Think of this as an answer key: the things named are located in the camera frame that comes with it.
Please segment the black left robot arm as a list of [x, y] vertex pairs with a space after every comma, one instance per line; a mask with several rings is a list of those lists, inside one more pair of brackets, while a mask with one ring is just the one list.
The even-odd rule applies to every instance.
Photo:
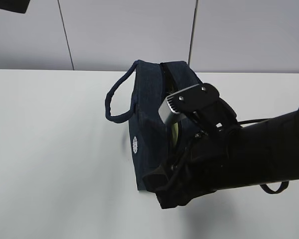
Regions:
[[16, 12], [26, 13], [30, 0], [0, 0], [0, 9]]

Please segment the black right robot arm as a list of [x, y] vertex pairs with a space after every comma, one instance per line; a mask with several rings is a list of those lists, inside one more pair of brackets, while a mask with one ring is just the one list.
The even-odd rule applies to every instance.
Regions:
[[[143, 178], [163, 209], [219, 190], [259, 185], [281, 193], [299, 180], [299, 109], [230, 132], [223, 141], [193, 137], [184, 151]], [[279, 182], [273, 191], [268, 185]]]

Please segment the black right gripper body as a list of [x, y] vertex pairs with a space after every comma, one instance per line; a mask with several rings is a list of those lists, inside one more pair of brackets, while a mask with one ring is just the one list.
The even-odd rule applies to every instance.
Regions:
[[237, 115], [226, 102], [214, 102], [185, 116], [199, 130], [181, 152], [169, 156], [143, 177], [162, 209], [185, 206], [194, 198], [216, 192], [208, 176], [212, 168], [223, 166], [229, 140], [239, 129]]

